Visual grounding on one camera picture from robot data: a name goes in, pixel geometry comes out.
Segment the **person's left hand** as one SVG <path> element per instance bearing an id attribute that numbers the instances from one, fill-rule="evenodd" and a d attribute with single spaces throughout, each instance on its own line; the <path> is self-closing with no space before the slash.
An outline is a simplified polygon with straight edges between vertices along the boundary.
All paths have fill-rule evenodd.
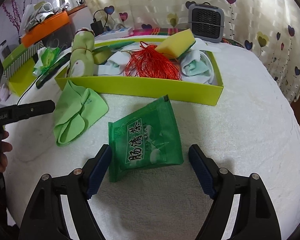
<path id="1" fill-rule="evenodd" d="M 3 173 L 6 170 L 8 165 L 8 159 L 5 153 L 11 152 L 13 150 L 12 145 L 9 142 L 6 142 L 5 139 L 9 137 L 9 133 L 7 131 L 3 132 L 2 140 L 0 144 L 0 172 Z"/>

